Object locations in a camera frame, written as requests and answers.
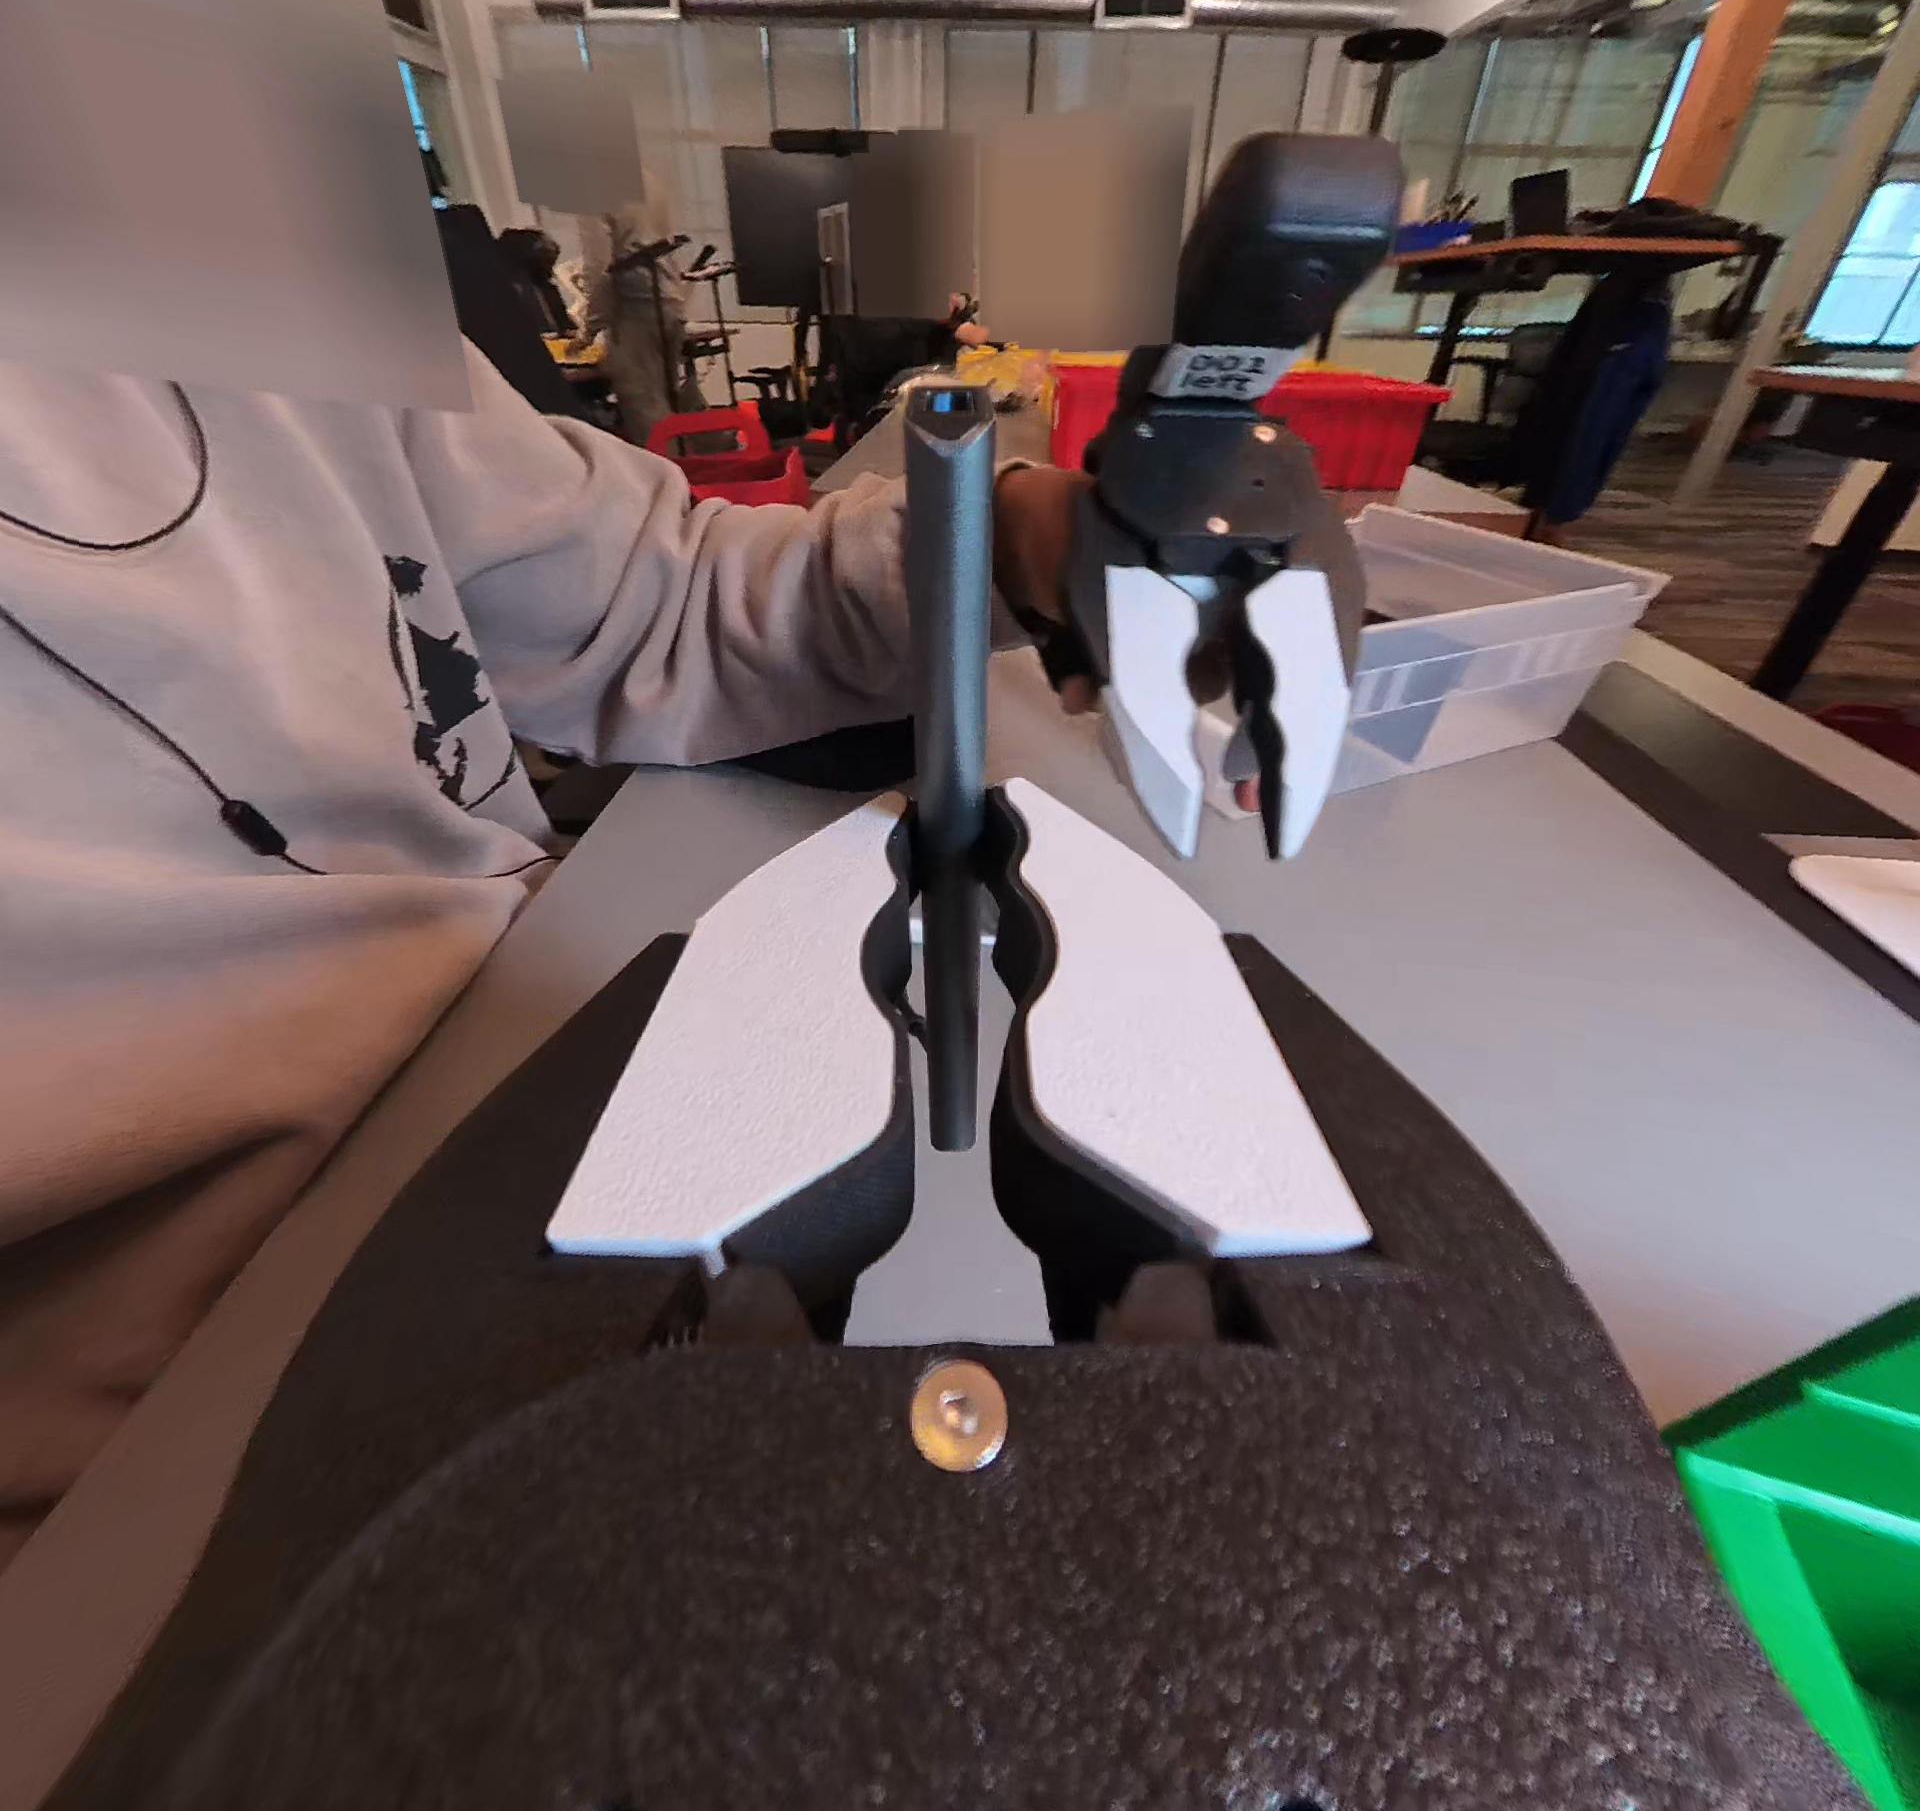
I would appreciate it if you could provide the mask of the small red caddy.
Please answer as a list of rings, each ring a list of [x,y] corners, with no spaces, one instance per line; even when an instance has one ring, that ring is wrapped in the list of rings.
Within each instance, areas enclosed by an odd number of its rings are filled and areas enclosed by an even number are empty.
[[[670,414],[648,435],[646,452],[683,471],[695,504],[809,504],[804,457],[774,445],[756,402]]]

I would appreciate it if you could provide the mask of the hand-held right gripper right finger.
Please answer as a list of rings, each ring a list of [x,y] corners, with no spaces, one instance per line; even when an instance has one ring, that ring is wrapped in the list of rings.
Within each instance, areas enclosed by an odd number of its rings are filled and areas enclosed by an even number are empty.
[[[1049,1310],[1176,1264],[1373,1246],[1229,937],[1156,864],[1026,779],[990,792],[1011,1023],[993,1195]]]

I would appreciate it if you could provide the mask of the document stand with wooden board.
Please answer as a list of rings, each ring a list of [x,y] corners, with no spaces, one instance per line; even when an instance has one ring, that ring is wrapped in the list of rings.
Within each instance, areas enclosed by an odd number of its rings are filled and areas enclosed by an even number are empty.
[[[1802,853],[1788,875],[1813,901],[1918,978],[1918,858]]]

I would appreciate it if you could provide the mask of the person's torso in grey sweatshirt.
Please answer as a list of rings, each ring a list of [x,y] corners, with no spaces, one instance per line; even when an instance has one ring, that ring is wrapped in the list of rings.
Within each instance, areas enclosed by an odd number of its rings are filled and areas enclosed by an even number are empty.
[[[549,864],[436,504],[552,423],[3,370],[3,1566]]]

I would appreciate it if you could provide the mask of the blue jacket on chair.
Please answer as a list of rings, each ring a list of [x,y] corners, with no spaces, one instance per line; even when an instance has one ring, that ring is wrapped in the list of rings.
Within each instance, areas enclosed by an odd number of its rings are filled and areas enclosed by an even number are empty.
[[[1595,506],[1668,379],[1668,283],[1610,274],[1555,344],[1514,426],[1514,482],[1548,529]]]

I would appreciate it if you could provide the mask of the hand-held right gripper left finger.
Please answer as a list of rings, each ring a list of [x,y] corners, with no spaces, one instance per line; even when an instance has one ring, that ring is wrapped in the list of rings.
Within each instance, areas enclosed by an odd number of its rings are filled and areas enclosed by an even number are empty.
[[[913,1211],[910,805],[878,796],[692,927],[545,1244],[777,1271],[846,1310]]]

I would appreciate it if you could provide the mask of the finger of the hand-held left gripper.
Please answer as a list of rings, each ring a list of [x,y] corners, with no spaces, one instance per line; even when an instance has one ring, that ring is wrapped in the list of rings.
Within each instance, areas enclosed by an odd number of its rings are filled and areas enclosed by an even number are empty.
[[[1270,577],[1226,625],[1236,729],[1221,779],[1254,792],[1266,855],[1305,847],[1346,736],[1352,685],[1328,577]]]
[[[1169,851],[1194,855],[1209,799],[1238,813],[1260,779],[1242,721],[1213,717],[1232,687],[1226,600],[1206,579],[1105,568],[1101,718],[1142,814]]]

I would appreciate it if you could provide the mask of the wooden post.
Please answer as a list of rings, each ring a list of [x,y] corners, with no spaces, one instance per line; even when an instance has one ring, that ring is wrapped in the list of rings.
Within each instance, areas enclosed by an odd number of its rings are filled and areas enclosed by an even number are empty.
[[[1647,194],[1706,211],[1793,0],[1715,0],[1660,141]]]

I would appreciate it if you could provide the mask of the grey metal usb hub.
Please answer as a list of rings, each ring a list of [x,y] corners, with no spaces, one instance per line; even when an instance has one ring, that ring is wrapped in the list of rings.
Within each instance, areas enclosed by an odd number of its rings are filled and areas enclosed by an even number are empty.
[[[984,834],[996,557],[990,399],[978,387],[923,384],[905,399],[902,442],[926,1127],[934,1152],[970,1152],[981,968],[974,853]]]

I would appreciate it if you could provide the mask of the green plastic bin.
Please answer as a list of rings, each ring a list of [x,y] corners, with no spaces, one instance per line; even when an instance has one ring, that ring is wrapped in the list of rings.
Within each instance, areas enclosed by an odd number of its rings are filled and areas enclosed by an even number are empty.
[[[1918,1805],[1918,1299],[1662,1429],[1788,1697],[1882,1809]]]

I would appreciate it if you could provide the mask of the large red bin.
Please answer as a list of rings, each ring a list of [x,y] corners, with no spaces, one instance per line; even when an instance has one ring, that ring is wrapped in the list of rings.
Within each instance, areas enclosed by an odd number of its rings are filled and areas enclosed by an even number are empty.
[[[1118,354],[1051,357],[1049,464],[1081,467],[1091,437],[1116,405],[1123,364]],[[1445,387],[1309,365],[1288,371],[1257,407],[1309,447],[1322,488],[1394,494],[1430,419],[1449,399]]]

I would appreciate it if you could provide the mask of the black monitor on stand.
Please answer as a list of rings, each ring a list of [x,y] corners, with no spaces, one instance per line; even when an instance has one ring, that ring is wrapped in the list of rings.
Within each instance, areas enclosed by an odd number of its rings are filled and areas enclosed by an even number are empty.
[[[733,283],[749,312],[817,312],[817,216],[842,204],[862,133],[792,132],[722,150]]]

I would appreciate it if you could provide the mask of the clear plastic bin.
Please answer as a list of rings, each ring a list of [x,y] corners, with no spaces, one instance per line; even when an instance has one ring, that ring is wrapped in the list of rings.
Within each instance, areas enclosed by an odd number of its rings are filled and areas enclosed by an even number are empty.
[[[1668,577],[1368,504],[1352,709],[1331,794],[1555,741]]]

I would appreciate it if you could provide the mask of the black wrist rest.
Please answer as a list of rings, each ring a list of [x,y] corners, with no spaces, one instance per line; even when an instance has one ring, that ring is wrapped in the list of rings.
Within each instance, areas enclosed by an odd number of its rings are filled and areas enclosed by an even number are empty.
[[[657,767],[614,764],[588,768],[566,764],[539,788],[547,822],[566,840],[587,834],[612,797],[637,775]],[[875,794],[916,779],[912,721],[852,724],[829,735],[784,743],[708,767],[698,773],[744,770],[804,792]]]

